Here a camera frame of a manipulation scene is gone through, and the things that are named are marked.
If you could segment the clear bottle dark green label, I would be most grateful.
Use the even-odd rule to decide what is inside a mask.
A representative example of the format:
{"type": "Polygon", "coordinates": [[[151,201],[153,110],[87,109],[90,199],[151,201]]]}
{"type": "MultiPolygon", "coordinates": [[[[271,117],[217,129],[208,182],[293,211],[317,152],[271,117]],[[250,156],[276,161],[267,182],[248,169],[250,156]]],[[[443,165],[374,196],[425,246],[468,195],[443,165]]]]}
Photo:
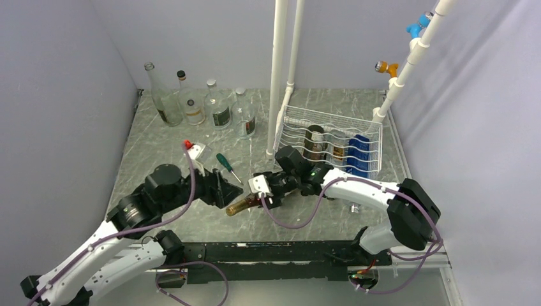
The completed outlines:
{"type": "Polygon", "coordinates": [[[245,88],[238,87],[235,90],[235,101],[232,105],[233,129],[241,138],[251,138],[256,129],[256,111],[245,88]]]}

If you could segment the blue labelled water bottle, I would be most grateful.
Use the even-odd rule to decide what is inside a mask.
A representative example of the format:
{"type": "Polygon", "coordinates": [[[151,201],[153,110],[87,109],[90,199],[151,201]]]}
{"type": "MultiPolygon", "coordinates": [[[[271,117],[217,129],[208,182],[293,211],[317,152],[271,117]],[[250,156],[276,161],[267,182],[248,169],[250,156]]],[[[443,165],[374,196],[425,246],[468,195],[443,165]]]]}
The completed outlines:
{"type": "Polygon", "coordinates": [[[348,142],[348,158],[346,172],[359,177],[368,178],[368,161],[370,158],[368,139],[355,135],[348,142]]]}

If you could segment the clear bottle silver cap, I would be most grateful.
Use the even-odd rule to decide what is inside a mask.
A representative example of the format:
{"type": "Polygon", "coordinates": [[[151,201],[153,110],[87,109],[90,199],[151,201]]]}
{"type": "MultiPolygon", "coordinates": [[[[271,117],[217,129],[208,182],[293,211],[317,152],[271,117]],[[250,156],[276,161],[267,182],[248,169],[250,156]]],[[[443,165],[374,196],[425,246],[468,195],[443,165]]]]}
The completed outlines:
{"type": "Polygon", "coordinates": [[[215,79],[208,79],[205,109],[211,126],[216,130],[226,129],[231,122],[230,107],[227,99],[217,88],[215,79]]]}

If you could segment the dark bottle black cap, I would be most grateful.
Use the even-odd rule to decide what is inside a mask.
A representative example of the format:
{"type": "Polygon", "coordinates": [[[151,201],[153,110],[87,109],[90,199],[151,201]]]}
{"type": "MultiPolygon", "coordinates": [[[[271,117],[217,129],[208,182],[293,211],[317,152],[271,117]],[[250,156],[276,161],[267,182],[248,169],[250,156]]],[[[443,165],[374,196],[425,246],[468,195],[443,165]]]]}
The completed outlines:
{"type": "Polygon", "coordinates": [[[340,130],[333,129],[330,131],[329,139],[329,161],[334,166],[344,166],[346,164],[348,146],[348,139],[346,134],[340,130]]]}

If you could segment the green handled screwdriver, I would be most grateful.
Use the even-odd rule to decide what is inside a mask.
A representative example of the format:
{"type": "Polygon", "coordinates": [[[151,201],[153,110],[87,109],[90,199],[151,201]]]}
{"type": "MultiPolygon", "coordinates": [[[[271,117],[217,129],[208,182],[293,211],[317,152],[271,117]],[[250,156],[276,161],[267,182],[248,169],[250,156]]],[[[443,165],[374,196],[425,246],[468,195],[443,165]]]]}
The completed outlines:
{"type": "Polygon", "coordinates": [[[228,160],[226,159],[226,157],[221,154],[221,153],[217,153],[216,154],[216,159],[218,160],[218,162],[225,167],[225,169],[231,173],[233,175],[233,177],[241,184],[243,185],[241,179],[235,174],[234,170],[233,170],[233,167],[231,166],[231,164],[228,162],[228,160]]]}

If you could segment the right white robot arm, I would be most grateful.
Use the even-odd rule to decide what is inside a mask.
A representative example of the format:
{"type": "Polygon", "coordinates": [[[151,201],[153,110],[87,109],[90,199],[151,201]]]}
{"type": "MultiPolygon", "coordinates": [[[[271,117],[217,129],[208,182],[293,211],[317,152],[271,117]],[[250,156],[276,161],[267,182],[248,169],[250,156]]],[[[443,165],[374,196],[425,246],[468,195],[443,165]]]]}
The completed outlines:
{"type": "Polygon", "coordinates": [[[281,171],[261,173],[249,181],[251,192],[261,200],[265,211],[298,190],[303,196],[345,200],[383,214],[379,224],[360,230],[354,238],[352,258],[358,264],[366,265],[378,253],[393,247],[415,251],[423,251],[429,243],[441,247],[442,237],[436,227],[441,212],[417,181],[406,178],[391,183],[362,178],[327,162],[306,159],[291,146],[279,149],[275,160],[281,171]]]}

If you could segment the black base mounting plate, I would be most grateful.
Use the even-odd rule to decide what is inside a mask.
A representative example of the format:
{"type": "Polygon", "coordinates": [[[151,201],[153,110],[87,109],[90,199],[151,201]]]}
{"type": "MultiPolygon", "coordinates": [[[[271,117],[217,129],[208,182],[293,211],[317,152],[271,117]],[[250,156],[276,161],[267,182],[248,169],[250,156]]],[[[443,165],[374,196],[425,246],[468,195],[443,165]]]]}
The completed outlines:
{"type": "Polygon", "coordinates": [[[188,264],[187,283],[281,279],[347,281],[354,268],[390,266],[387,251],[370,255],[351,240],[289,242],[186,242],[161,268],[188,264]]]}

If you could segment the thick white vertical pipe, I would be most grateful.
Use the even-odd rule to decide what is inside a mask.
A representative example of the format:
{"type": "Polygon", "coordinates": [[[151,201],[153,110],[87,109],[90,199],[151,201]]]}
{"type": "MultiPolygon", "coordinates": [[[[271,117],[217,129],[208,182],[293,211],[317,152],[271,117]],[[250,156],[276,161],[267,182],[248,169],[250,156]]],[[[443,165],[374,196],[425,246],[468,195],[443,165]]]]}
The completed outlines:
{"type": "Polygon", "coordinates": [[[270,76],[269,121],[267,130],[267,159],[273,158],[276,126],[279,112],[279,90],[283,63],[283,48],[288,13],[288,0],[276,0],[274,10],[274,28],[272,40],[272,65],[270,76]]]}

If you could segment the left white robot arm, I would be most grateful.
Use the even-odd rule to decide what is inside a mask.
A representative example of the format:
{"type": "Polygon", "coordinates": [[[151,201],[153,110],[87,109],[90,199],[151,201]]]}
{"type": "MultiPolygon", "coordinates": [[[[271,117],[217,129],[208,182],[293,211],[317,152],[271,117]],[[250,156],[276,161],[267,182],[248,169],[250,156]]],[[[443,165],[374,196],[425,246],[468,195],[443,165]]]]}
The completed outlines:
{"type": "Polygon", "coordinates": [[[159,231],[128,256],[112,258],[148,231],[163,226],[164,214],[187,208],[194,200],[224,208],[242,193],[218,170],[192,169],[183,177],[177,166],[161,164],[109,211],[72,255],[46,274],[23,279],[22,292],[30,305],[90,305],[150,268],[176,267],[185,259],[184,244],[171,230],[159,231]]]}

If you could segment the dark bottle grey foil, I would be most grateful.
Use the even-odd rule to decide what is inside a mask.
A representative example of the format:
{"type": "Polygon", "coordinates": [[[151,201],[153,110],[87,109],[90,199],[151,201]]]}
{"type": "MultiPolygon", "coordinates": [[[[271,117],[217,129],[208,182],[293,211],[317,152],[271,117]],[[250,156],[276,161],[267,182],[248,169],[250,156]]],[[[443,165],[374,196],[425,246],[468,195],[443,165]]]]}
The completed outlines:
{"type": "Polygon", "coordinates": [[[310,125],[305,132],[302,155],[311,162],[323,161],[326,158],[324,129],[319,125],[310,125]]]}

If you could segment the dark bottle gold foil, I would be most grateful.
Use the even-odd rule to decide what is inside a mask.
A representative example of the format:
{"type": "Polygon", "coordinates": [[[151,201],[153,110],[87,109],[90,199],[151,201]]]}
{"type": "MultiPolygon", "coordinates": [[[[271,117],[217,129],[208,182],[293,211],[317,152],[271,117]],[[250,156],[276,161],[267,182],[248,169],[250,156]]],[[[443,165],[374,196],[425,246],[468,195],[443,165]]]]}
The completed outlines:
{"type": "Polygon", "coordinates": [[[225,212],[227,216],[231,217],[244,210],[248,210],[249,208],[262,208],[263,204],[260,198],[261,194],[265,195],[265,202],[267,204],[267,208],[269,210],[272,210],[274,208],[280,207],[285,196],[289,195],[292,192],[293,189],[276,189],[275,191],[270,192],[253,192],[246,197],[240,199],[239,201],[236,201],[235,203],[227,206],[225,208],[225,212]]]}

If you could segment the slanted white pipe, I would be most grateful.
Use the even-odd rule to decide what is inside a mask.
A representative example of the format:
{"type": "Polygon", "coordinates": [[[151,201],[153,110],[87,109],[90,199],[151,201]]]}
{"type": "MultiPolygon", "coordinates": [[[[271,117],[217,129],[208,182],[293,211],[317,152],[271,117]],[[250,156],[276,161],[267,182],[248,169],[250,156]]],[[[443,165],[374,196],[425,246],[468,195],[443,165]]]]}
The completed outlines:
{"type": "Polygon", "coordinates": [[[404,89],[407,80],[412,74],[415,67],[425,56],[427,50],[430,47],[431,41],[437,33],[443,18],[446,17],[456,2],[453,0],[441,0],[436,3],[434,10],[434,16],[427,28],[420,32],[418,38],[411,39],[409,42],[409,54],[404,62],[402,70],[397,70],[397,77],[389,79],[389,90],[386,93],[386,97],[380,107],[374,108],[373,118],[369,125],[369,131],[376,129],[376,124],[381,124],[386,118],[387,112],[390,110],[393,102],[398,100],[401,91],[404,89]]]}

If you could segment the aluminium frame rail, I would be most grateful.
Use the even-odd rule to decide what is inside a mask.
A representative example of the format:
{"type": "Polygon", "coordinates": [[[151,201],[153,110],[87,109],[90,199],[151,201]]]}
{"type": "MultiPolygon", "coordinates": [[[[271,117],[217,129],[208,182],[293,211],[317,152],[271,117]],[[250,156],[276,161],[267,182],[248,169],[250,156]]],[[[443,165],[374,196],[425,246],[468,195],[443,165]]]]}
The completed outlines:
{"type": "MultiPolygon", "coordinates": [[[[144,244],[133,244],[129,246],[127,249],[120,251],[117,255],[113,257],[113,260],[116,261],[118,259],[121,259],[124,256],[128,256],[143,245],[144,244]]],[[[392,250],[387,251],[387,252],[392,259],[392,264],[390,266],[377,266],[376,268],[373,268],[372,266],[367,266],[364,268],[354,268],[353,271],[351,271],[348,274],[347,281],[351,282],[359,290],[373,289],[376,287],[376,284],[378,282],[379,268],[383,268],[385,271],[392,269],[394,272],[397,272],[398,268],[416,268],[419,263],[427,263],[430,268],[432,267],[439,268],[439,267],[449,266],[444,248],[437,248],[437,246],[430,245],[423,252],[415,252],[413,250],[410,250],[404,247],[393,248],[392,250]]],[[[187,283],[187,272],[188,272],[187,267],[188,267],[188,264],[181,263],[178,267],[174,267],[174,268],[161,268],[159,266],[155,268],[150,268],[144,272],[157,270],[158,271],[157,283],[163,289],[180,288],[182,285],[188,284],[187,283]]],[[[92,302],[90,305],[97,304],[98,300],[96,300],[95,302],[92,302]]]]}

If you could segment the blue pipe nozzle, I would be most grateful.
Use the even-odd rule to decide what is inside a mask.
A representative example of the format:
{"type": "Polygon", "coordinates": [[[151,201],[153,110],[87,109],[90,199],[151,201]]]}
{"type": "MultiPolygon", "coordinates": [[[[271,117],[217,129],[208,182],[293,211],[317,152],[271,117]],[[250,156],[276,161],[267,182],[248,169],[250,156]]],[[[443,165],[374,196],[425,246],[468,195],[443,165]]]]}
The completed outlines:
{"type": "Polygon", "coordinates": [[[431,11],[425,11],[424,14],[418,18],[416,23],[412,23],[406,27],[406,32],[410,35],[411,39],[419,37],[420,32],[428,27],[433,16],[434,13],[431,11]]]}

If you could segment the clear bottle white label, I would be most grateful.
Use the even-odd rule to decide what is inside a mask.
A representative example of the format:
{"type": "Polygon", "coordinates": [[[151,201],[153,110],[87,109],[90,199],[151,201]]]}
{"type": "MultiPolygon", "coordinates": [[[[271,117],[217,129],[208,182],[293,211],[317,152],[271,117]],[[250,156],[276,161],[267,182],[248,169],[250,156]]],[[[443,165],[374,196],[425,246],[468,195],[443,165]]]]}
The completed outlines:
{"type": "Polygon", "coordinates": [[[200,95],[187,83],[184,70],[176,73],[179,81],[179,101],[184,112],[186,122],[190,125],[199,125],[205,120],[204,105],[200,95]]]}

